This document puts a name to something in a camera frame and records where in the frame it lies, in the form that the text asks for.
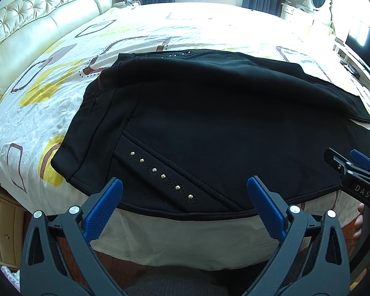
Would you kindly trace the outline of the person's right hand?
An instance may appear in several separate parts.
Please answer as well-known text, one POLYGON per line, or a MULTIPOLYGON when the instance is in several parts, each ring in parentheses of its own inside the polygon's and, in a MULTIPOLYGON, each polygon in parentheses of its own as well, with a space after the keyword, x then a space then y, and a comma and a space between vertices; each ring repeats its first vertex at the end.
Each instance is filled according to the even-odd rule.
POLYGON ((363 203, 361 203, 358 206, 359 215, 357 216, 357 218, 354 222, 355 232, 353 234, 353 239, 355 241, 358 240, 360 238, 361 234, 362 234, 362 226, 363 226, 363 222, 364 222, 364 209, 365 209, 365 205, 363 203))

